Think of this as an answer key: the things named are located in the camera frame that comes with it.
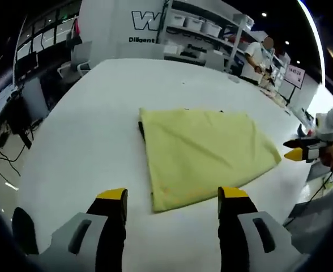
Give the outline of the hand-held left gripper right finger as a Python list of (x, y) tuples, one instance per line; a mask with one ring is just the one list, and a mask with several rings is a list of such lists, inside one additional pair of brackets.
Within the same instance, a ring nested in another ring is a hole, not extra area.
[(304, 255), (292, 236), (238, 188), (218, 188), (222, 271), (296, 271)]

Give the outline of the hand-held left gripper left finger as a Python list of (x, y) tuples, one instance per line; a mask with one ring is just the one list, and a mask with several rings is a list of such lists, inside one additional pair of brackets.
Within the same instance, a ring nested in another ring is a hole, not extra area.
[(98, 194), (86, 212), (79, 212), (52, 234), (58, 253), (66, 254), (63, 271), (122, 271), (126, 240), (125, 188)]

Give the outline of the person's right hand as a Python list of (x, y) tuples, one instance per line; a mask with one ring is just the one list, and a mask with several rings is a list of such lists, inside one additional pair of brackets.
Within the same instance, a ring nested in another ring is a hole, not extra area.
[(320, 160), (323, 165), (333, 169), (333, 144), (323, 150)]

